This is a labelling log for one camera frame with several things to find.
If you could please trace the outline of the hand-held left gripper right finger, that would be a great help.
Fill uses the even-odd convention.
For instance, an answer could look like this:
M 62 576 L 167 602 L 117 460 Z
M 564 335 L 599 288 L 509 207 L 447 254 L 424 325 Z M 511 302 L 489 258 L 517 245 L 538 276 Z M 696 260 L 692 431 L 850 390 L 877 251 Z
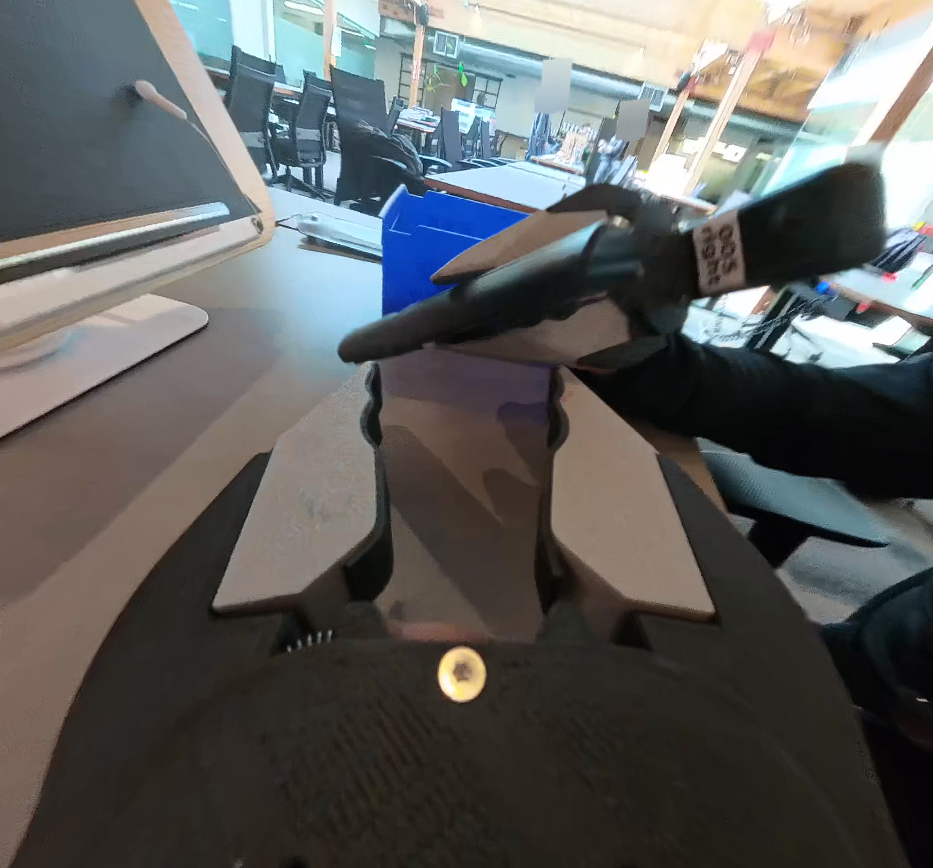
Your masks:
M 544 613 L 710 621 L 715 608 L 659 452 L 567 369 L 553 372 L 536 542 Z

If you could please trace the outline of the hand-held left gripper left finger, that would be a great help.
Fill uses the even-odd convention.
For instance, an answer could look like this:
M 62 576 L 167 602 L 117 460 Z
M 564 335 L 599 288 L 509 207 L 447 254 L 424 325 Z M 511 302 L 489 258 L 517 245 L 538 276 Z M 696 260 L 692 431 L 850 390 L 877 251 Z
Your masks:
M 367 363 L 274 444 L 213 610 L 340 615 L 394 568 L 380 449 L 380 370 Z

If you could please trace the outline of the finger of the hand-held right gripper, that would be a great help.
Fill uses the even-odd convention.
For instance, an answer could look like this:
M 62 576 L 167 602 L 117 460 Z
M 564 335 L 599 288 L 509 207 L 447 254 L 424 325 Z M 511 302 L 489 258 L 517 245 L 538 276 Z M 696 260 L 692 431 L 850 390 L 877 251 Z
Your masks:
M 429 343 L 426 351 L 471 359 L 530 365 L 570 365 L 603 350 L 628 343 L 631 326 L 609 299 L 590 302 L 563 320 L 546 319 L 489 338 L 459 343 Z
M 467 248 L 430 279 L 440 287 L 475 278 L 608 218 L 603 210 L 537 211 Z

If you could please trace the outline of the long black rounded object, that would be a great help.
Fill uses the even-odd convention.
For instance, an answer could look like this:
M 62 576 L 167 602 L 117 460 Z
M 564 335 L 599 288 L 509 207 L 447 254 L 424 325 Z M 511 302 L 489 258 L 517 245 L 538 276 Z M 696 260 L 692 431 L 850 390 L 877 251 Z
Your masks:
M 348 333 L 346 363 L 395 358 L 426 345 L 487 340 L 564 323 L 642 283 L 647 261 L 629 230 L 595 222 L 448 291 Z

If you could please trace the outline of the white top desk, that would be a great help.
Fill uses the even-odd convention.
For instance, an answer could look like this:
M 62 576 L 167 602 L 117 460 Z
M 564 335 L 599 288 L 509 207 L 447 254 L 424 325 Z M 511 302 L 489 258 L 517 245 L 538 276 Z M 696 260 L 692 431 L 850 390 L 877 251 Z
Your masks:
M 584 186 L 582 176 L 534 162 L 430 174 L 424 182 L 458 198 L 523 213 L 548 209 Z

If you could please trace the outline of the large blue storage bin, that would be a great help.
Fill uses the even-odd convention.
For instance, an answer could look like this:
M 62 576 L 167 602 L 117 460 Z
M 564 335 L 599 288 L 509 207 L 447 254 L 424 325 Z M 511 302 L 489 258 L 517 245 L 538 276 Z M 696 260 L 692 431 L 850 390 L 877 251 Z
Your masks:
M 379 214 L 381 313 L 387 316 L 447 291 L 432 282 L 439 268 L 525 217 L 432 190 L 418 196 L 398 186 Z

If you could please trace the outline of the cluttered white desk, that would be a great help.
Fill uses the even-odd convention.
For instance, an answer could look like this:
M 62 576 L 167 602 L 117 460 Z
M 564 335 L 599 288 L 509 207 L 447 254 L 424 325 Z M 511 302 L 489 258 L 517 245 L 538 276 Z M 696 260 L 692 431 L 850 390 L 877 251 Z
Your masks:
M 892 231 L 867 266 L 695 302 L 683 333 L 827 368 L 916 357 L 931 351 L 931 250 L 930 224 Z

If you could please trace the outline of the dark office chair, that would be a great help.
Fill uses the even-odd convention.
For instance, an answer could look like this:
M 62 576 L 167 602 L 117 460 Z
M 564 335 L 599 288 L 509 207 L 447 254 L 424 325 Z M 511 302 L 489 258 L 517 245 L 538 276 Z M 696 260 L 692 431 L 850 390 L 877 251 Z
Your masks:
M 718 447 L 702 457 L 727 511 L 752 522 L 747 539 L 775 570 L 811 538 L 868 549 L 889 543 L 868 508 L 833 480 L 793 476 Z

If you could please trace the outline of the white flat device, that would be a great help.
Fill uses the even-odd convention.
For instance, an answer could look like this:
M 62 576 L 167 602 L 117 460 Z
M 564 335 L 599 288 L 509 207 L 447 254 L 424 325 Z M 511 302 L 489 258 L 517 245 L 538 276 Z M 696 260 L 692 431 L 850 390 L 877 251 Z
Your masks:
M 298 214 L 289 219 L 304 238 L 305 247 L 330 251 L 372 263 L 382 261 L 381 221 L 345 210 L 327 213 L 320 210 Z

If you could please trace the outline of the black office chair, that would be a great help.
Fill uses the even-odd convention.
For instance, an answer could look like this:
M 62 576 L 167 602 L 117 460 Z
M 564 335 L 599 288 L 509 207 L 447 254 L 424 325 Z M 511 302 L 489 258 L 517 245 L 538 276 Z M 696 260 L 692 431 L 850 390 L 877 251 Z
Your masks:
M 334 203 L 376 216 L 400 186 L 424 196 L 420 157 L 388 133 L 382 82 L 338 68 L 330 80 L 341 153 Z
M 324 187 L 324 167 L 328 157 L 326 121 L 331 101 L 331 85 L 314 72 L 304 72 L 297 104 L 286 116 L 284 130 L 272 137 L 273 169 L 278 184 L 312 198 L 328 198 Z
M 277 65 L 232 46 L 225 107 L 240 139 L 263 177 L 276 177 L 269 116 Z

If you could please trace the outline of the black board with wooden rim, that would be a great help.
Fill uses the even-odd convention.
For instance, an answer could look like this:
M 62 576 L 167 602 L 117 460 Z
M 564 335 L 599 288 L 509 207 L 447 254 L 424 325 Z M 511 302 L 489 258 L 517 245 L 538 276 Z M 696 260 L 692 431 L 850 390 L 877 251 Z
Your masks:
M 224 204 L 262 208 L 182 122 L 131 110 L 138 79 L 209 136 L 137 0 L 1 0 L 2 243 Z

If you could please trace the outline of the wooden post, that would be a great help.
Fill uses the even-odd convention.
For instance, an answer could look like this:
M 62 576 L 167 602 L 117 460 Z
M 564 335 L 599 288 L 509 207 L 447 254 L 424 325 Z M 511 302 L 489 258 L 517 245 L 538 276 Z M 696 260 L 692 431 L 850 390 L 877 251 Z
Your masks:
M 703 171 L 712 157 L 714 148 L 726 128 L 742 93 L 751 78 L 752 73 L 760 62 L 762 56 L 771 48 L 775 40 L 776 30 L 767 28 L 755 32 L 750 38 L 744 51 L 736 64 L 729 84 L 717 106 L 706 136 L 699 151 L 696 152 L 688 174 L 683 182 L 681 194 L 690 196 L 696 185 L 700 182 Z

